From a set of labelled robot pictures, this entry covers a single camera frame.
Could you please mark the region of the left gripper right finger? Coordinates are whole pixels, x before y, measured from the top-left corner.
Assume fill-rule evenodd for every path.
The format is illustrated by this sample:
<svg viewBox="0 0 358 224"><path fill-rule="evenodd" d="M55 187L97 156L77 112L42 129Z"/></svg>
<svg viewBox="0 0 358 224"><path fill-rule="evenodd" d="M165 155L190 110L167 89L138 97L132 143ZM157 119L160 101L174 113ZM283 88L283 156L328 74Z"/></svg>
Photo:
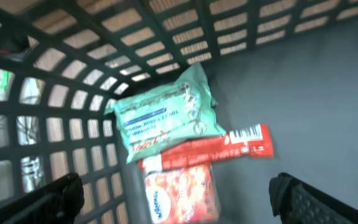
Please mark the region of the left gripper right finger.
<svg viewBox="0 0 358 224"><path fill-rule="evenodd" d="M273 216L282 224L358 224L358 210L281 172L268 187Z"/></svg>

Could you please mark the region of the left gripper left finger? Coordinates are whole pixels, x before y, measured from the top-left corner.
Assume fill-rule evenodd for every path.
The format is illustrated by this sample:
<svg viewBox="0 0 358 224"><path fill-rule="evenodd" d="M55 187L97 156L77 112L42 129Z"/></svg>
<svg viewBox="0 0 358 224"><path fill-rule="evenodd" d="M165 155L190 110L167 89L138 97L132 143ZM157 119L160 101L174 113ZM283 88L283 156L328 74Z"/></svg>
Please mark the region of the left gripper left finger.
<svg viewBox="0 0 358 224"><path fill-rule="evenodd" d="M84 204L82 180L71 172L0 208L0 223L71 224Z"/></svg>

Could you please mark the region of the mint wet wipes pack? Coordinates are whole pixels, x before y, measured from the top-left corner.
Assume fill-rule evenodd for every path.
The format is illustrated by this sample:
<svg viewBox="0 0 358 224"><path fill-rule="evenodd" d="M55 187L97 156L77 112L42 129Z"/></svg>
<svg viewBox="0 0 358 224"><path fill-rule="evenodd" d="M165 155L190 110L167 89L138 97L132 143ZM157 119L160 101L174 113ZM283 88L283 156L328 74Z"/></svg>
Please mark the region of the mint wet wipes pack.
<svg viewBox="0 0 358 224"><path fill-rule="evenodd" d="M189 139L222 136L207 76L197 62L176 81L117 100L114 114L128 163L158 154Z"/></svg>

